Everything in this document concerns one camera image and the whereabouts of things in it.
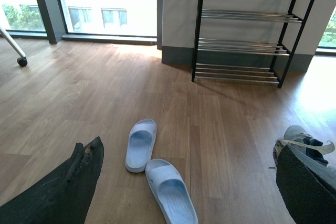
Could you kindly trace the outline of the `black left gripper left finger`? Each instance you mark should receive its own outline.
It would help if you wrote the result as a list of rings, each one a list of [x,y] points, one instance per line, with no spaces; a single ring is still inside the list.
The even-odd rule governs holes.
[[[103,158],[100,137],[77,143],[70,158],[1,206],[1,223],[84,223]]]

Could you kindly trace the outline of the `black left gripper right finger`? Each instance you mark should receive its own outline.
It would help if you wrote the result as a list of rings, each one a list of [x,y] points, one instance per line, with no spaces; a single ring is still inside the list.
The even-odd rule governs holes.
[[[335,223],[335,173],[286,145],[276,184],[295,223]]]

